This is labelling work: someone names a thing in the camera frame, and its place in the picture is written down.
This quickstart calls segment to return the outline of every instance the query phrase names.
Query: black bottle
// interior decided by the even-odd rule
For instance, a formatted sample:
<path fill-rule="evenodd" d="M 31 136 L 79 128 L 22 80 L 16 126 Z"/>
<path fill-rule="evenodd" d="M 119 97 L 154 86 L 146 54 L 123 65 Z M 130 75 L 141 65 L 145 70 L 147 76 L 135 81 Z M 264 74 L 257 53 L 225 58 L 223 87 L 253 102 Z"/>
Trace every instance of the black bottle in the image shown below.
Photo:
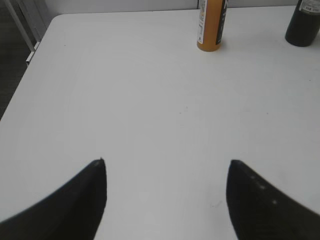
<path fill-rule="evenodd" d="M 299 0 L 285 39 L 292 45 L 309 46 L 320 29 L 320 0 Z"/>

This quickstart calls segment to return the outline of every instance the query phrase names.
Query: white wall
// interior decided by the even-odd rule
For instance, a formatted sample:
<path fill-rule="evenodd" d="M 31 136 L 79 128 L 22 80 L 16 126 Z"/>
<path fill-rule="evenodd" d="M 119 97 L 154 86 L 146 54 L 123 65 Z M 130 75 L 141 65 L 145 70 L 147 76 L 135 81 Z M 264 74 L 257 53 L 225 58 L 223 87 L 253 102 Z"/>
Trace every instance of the white wall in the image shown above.
<path fill-rule="evenodd" d="M 298 0 L 229 0 L 230 8 L 296 5 Z"/>
<path fill-rule="evenodd" d="M 53 15 L 196 9 L 198 0 L 45 0 Z"/>
<path fill-rule="evenodd" d="M 198 0 L 42 0 L 53 15 L 196 9 Z M 296 5 L 298 0 L 229 0 L 229 7 Z"/>

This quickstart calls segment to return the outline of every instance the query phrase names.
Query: orange bottle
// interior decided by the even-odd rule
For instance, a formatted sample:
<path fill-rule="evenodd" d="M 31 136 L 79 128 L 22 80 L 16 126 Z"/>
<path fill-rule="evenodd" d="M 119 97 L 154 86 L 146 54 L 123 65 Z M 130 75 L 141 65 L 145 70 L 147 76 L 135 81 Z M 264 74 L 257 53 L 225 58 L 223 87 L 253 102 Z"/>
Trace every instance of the orange bottle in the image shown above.
<path fill-rule="evenodd" d="M 200 0 L 197 46 L 213 52 L 221 45 L 228 0 Z"/>

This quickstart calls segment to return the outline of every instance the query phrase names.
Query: white table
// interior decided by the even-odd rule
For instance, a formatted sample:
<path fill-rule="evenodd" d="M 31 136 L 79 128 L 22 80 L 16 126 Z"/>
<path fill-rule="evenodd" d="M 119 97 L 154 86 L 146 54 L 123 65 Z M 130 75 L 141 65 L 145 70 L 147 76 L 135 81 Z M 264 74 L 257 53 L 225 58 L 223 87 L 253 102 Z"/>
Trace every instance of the white table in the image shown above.
<path fill-rule="evenodd" d="M 231 159 L 320 213 L 320 38 L 288 44 L 293 11 L 229 9 L 212 53 L 197 10 L 55 18 L 0 122 L 0 220 L 100 157 L 97 240 L 235 240 Z"/>

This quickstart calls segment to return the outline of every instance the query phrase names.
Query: gray floor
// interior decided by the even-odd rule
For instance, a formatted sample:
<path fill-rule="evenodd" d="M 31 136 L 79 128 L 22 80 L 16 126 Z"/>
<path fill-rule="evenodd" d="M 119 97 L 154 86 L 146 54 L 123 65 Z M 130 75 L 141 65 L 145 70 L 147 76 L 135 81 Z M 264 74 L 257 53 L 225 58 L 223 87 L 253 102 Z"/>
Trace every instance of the gray floor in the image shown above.
<path fill-rule="evenodd" d="M 14 5 L 14 8 L 27 27 L 19 7 Z M 15 22 L 0 0 L 0 120 L 27 69 L 29 54 Z"/>

